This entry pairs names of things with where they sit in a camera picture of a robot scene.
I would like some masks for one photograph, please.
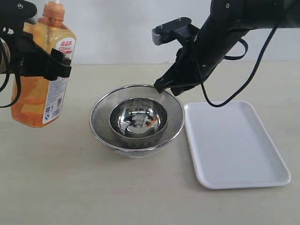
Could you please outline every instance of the plastic bottle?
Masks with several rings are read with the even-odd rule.
[[[34,25],[26,23],[24,31],[33,34],[34,41],[48,53],[54,48],[72,59],[76,37],[63,24],[65,10],[59,0],[45,4],[43,17]],[[40,128],[58,119],[67,87],[67,78],[50,82],[43,77],[21,77],[22,92],[11,107],[12,117],[30,127]],[[14,83],[12,99],[17,92]]]

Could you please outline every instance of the white tray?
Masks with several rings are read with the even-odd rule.
[[[291,174],[253,106],[232,101],[185,105],[196,176],[209,189],[287,185]]]

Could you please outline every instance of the table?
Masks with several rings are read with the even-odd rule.
[[[211,100],[225,100],[236,91],[253,65],[220,65],[206,83]],[[169,66],[74,65],[63,112],[44,128],[24,126],[11,119],[9,109],[1,109],[1,224],[298,225],[300,63],[262,63],[236,98],[255,107],[292,182],[220,191],[197,182],[184,129],[164,151],[140,159],[117,155],[90,131],[90,110],[101,96],[126,84],[153,84]],[[1,94],[2,105],[10,100],[11,84]],[[180,100],[204,98],[198,87]]]

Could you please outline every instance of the stainless steel bowl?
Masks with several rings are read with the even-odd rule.
[[[116,110],[118,106],[124,107],[124,104],[127,101],[137,98],[150,99],[150,102],[155,102],[155,105],[158,108],[159,105],[161,105],[165,109],[167,114],[167,124],[164,126],[161,125],[160,127],[162,127],[162,129],[159,129],[157,130],[157,133],[154,133],[154,135],[160,134],[160,139],[158,140],[158,142],[153,142],[147,147],[130,148],[126,144],[124,144],[124,142],[120,141],[119,138],[116,138],[116,134],[125,137],[127,135],[126,138],[137,138],[136,135],[142,135],[145,136],[143,138],[147,138],[151,137],[150,133],[153,131],[141,132],[140,130],[139,132],[137,132],[130,128],[129,132],[127,132],[126,135],[125,132],[122,135],[120,134],[120,132],[118,132],[117,127],[116,129],[112,128],[113,125],[111,125],[110,121],[113,111]],[[150,85],[130,85],[113,90],[112,92],[103,96],[94,105],[90,114],[90,127],[96,138],[105,146],[126,157],[138,158],[153,155],[161,151],[168,143],[170,143],[182,130],[184,117],[185,114],[182,104],[168,91],[163,91],[161,94],[159,94],[157,90]]]
[[[130,149],[157,144],[167,128],[168,113],[149,98],[128,99],[115,107],[110,125],[115,137]]]

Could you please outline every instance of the metal colander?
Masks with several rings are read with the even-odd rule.
[[[158,143],[140,149],[129,149],[115,138],[110,126],[110,115],[120,103],[133,98],[148,98],[160,103],[167,111],[168,126]],[[107,147],[128,157],[152,155],[172,141],[181,131],[184,124],[184,109],[177,98],[168,91],[161,94],[150,85],[130,85],[118,88],[102,97],[92,108],[90,126],[96,138]]]

